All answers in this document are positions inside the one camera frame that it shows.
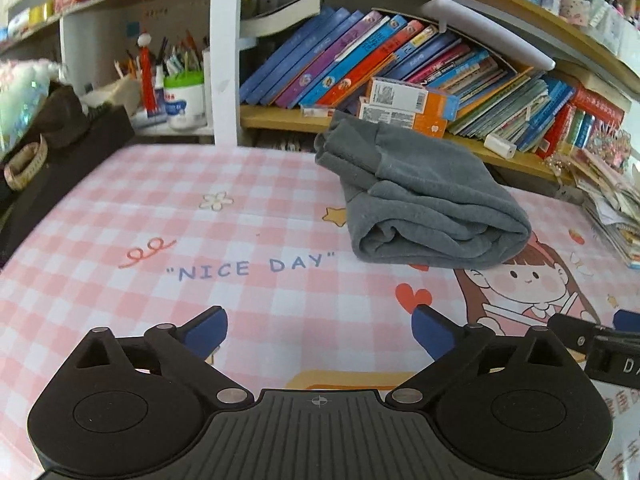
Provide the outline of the orange white carton box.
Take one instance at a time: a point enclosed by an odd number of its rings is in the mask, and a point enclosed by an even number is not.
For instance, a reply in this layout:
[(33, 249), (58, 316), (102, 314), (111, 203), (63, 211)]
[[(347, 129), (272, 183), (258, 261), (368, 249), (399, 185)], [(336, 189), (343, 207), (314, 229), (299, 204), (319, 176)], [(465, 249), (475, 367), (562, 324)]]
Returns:
[(438, 89), (374, 77), (360, 99), (357, 117), (442, 138), (448, 124), (456, 119), (459, 105), (459, 98)]

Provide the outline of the pen holder with pens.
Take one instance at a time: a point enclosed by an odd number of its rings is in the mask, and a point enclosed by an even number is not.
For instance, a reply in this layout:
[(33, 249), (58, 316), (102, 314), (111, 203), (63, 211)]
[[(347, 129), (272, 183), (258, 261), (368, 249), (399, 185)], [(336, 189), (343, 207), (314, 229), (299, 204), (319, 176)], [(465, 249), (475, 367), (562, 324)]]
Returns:
[[(151, 66), (159, 67), (164, 76), (179, 75), (189, 70), (201, 70), (204, 67), (204, 50), (208, 47), (207, 36), (198, 41), (187, 29), (184, 35), (173, 44), (168, 37), (162, 39), (157, 51), (150, 54)], [(140, 79), (142, 77), (140, 55), (133, 55), (127, 50), (123, 61), (114, 61), (114, 69), (119, 78), (131, 76)]]

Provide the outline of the wooden bookshelf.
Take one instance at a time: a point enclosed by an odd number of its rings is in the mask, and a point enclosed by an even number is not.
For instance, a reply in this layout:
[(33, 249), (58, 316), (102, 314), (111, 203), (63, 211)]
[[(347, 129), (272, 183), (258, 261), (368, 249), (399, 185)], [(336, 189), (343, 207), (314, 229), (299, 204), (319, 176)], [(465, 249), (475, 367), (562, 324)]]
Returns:
[[(454, 0), (483, 14), (550, 56), (555, 69), (546, 72), (515, 62), (478, 40), (426, 18), (421, 6), (431, 0), (324, 0), (329, 7), (325, 29), (307, 32), (286, 60), (274, 51), (244, 78), (239, 118), (254, 130), (321, 132), (331, 110), (358, 114), (360, 99), (372, 78), (388, 78), (438, 89), (460, 99), (458, 114), (443, 138), (460, 144), (488, 164), (526, 176), (555, 180), (556, 173), (536, 154), (540, 139), (556, 112), (573, 98), (588, 98), (589, 89), (573, 76), (584, 70), (608, 88), (596, 96), (593, 110), (620, 122), (630, 102), (638, 100), (639, 76), (618, 56), (579, 28), (528, 0)], [(382, 20), (343, 51), (293, 107), (274, 101), (333, 41), (370, 11)], [(432, 25), (435, 33), (413, 49), (405, 44), (397, 58), (336, 107), (317, 102), (346, 74), (411, 21)], [(489, 133), (518, 149), (503, 159), (484, 148)]]

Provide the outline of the white flat tablet device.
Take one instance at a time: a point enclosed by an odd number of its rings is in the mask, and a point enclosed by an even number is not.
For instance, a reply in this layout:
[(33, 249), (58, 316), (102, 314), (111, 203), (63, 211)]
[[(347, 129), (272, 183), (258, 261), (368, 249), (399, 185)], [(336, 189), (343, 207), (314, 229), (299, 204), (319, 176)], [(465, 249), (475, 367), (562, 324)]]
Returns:
[(431, 0), (421, 6), (421, 12), (439, 25), (451, 26), (515, 62), (546, 72), (555, 69), (550, 56), (509, 29), (454, 0)]

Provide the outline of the white jar green lid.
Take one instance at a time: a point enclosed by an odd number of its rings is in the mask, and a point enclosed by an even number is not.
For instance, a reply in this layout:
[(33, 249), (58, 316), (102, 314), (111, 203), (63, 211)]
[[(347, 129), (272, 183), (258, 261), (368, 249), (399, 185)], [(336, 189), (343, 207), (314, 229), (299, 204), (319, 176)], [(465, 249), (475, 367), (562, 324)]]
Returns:
[(187, 70), (164, 79), (165, 110), (172, 130), (206, 126), (204, 82), (201, 70)]

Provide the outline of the red orange book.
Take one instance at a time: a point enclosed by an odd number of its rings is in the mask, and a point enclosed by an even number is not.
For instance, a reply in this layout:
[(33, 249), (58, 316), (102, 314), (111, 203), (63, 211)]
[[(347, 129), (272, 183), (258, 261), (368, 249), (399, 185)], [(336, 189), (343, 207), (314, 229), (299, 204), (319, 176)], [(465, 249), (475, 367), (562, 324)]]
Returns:
[(432, 25), (425, 26), (416, 20), (411, 21), (346, 74), (322, 96), (317, 105), (321, 107), (336, 107), (340, 105), (344, 99), (347, 99), (358, 90), (369, 77), (394, 62), (397, 58), (396, 51), (400, 50), (405, 44), (410, 44), (415, 49), (424, 44), (427, 39), (430, 39), (434, 33), (435, 29)]

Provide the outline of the purple book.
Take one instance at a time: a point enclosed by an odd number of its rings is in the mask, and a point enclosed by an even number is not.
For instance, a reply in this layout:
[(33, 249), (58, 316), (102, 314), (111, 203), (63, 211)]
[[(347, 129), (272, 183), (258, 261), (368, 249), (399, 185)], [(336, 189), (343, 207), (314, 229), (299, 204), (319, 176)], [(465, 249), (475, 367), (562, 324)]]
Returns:
[(282, 108), (293, 107), (310, 85), (326, 72), (326, 69), (343, 51), (381, 20), (382, 14), (378, 11), (370, 11), (367, 15), (363, 15), (359, 22), (349, 27), (340, 38), (333, 41), (314, 59), (282, 92), (274, 104)]

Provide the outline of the grey fleece garment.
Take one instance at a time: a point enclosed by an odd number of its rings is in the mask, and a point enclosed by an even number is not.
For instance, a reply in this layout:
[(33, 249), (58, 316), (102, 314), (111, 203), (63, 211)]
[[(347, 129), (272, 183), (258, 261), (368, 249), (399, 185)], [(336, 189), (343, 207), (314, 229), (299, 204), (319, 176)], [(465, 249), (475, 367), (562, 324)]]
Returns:
[(337, 112), (314, 149), (340, 179), (364, 262), (487, 269), (532, 236), (525, 210), (461, 145)]

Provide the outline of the iridescent plush toy bag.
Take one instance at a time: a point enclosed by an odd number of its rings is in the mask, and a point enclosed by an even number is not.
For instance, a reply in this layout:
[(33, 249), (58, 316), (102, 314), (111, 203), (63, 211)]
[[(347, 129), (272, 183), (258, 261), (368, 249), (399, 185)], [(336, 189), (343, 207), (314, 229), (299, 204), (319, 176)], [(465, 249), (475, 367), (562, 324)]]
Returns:
[(46, 58), (1, 62), (1, 156), (25, 135), (59, 76), (60, 64)]

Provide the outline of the white shelf post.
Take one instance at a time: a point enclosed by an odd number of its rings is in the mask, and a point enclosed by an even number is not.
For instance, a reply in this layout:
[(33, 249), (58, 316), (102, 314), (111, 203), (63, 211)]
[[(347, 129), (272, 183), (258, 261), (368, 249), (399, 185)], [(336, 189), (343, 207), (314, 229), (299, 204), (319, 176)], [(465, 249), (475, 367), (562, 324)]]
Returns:
[(241, 0), (210, 0), (209, 51), (215, 145), (237, 146)]

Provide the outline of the pink checkered table mat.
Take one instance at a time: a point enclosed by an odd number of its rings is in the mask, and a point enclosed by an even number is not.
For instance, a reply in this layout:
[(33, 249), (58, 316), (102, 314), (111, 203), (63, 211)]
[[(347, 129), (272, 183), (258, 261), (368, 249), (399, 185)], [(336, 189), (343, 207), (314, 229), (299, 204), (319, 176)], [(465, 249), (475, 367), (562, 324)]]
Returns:
[(340, 182), (311, 155), (125, 148), (2, 270), (2, 477), (40, 475), (28, 412), (93, 327), (139, 336), (219, 304), (214, 363), (246, 388), (381, 387), (431, 361), (411, 335), (416, 300), (466, 321), (451, 270), (355, 257)]

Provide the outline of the pile of papers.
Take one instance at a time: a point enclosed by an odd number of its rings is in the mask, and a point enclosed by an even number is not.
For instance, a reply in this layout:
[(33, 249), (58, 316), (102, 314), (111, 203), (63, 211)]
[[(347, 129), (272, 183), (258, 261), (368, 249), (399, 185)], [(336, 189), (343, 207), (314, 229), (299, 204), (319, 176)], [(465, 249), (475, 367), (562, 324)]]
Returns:
[(639, 269), (639, 191), (596, 154), (574, 148), (563, 156), (582, 208), (628, 268)]

